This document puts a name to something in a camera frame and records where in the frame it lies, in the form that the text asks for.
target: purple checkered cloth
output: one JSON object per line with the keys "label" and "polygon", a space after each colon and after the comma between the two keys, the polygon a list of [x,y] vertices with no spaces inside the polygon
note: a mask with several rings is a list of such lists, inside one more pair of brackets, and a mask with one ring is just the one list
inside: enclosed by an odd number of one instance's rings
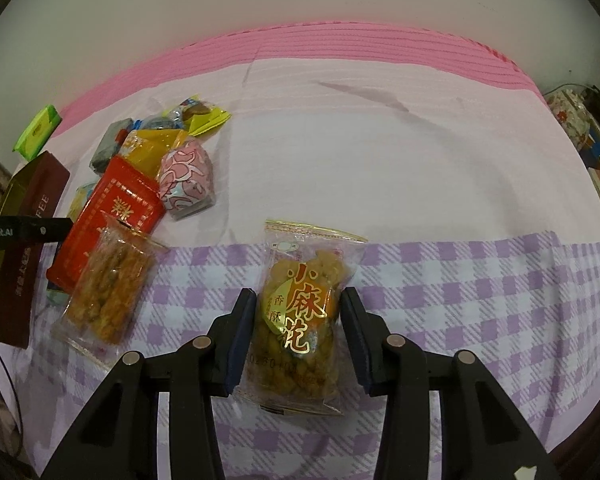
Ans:
{"label": "purple checkered cloth", "polygon": [[[241,287],[256,286],[262,249],[172,249],[142,293],[125,347],[153,356],[205,333],[214,318],[231,309]],[[54,384],[52,391],[75,416],[104,372],[48,334],[61,314],[44,301],[42,275],[51,257],[50,249],[43,254],[32,363],[18,389],[35,398],[41,383]],[[556,417],[583,399],[600,373],[600,242],[564,246],[547,232],[495,242],[372,244],[350,285],[392,332],[427,351],[475,352],[544,442]],[[347,360],[342,370],[342,417],[282,417],[235,397],[215,399],[226,475],[370,479],[384,399],[363,394]],[[51,419],[38,416],[36,427],[26,430],[27,449],[40,448],[39,433],[50,441],[35,453],[37,469],[71,422],[62,421],[53,432],[45,427],[58,424]],[[161,402],[161,465],[168,463],[167,424]],[[435,466],[441,450],[435,403],[431,435]]]}

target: green snack package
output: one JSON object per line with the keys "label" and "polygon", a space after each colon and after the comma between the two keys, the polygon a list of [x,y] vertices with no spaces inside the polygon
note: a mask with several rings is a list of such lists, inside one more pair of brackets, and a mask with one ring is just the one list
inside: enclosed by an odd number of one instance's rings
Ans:
{"label": "green snack package", "polygon": [[14,152],[20,153],[27,161],[32,161],[48,138],[60,124],[62,118],[53,105],[40,110],[29,126],[25,128],[13,147]]}

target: gold label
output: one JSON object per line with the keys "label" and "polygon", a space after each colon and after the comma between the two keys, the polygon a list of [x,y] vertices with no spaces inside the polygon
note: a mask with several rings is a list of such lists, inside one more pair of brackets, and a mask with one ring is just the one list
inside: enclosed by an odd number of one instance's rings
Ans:
{"label": "gold label", "polygon": [[306,264],[299,264],[296,275],[266,299],[263,315],[267,325],[273,333],[284,336],[285,348],[298,354],[307,354],[311,350],[304,337],[309,328],[307,322],[327,317],[329,291],[317,283],[317,279],[317,272],[307,271]]}

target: transparent plastic bag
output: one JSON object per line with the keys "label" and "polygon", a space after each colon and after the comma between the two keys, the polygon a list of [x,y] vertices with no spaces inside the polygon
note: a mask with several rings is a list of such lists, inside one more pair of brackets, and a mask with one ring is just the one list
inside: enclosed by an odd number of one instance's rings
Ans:
{"label": "transparent plastic bag", "polygon": [[268,220],[264,273],[240,393],[279,412],[339,415],[334,326],[367,240]]}
{"label": "transparent plastic bag", "polygon": [[101,366],[113,366],[148,274],[167,250],[107,216],[53,335]]}

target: candy wrapper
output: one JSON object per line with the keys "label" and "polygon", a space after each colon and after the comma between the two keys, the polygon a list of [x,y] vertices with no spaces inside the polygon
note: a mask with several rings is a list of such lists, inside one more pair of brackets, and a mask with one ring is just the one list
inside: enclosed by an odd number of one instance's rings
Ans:
{"label": "candy wrapper", "polygon": [[74,291],[100,231],[107,224],[107,214],[144,233],[150,233],[164,215],[158,183],[118,155],[111,159],[58,256],[46,270],[49,281],[69,294]]}
{"label": "candy wrapper", "polygon": [[107,170],[109,161],[119,152],[133,123],[131,119],[123,119],[109,125],[89,163],[93,171],[102,175]]}
{"label": "candy wrapper", "polygon": [[125,336],[148,273],[167,251],[148,236],[109,216],[69,305],[52,327],[98,364],[109,368]]}
{"label": "candy wrapper", "polygon": [[338,415],[338,298],[366,239],[271,220],[265,235],[266,264],[239,393],[279,413]]}
{"label": "candy wrapper", "polygon": [[188,135],[185,130],[134,130],[122,144],[119,154],[136,170],[155,179],[164,155],[181,145]]}
{"label": "candy wrapper", "polygon": [[195,137],[227,122],[231,114],[193,96],[167,112],[166,116],[182,122],[188,128],[189,135]]}
{"label": "candy wrapper", "polygon": [[213,168],[205,149],[193,138],[162,159],[160,199],[176,220],[214,204]]}
{"label": "candy wrapper", "polygon": [[164,115],[149,116],[138,124],[136,130],[184,130],[182,121],[174,121]]}

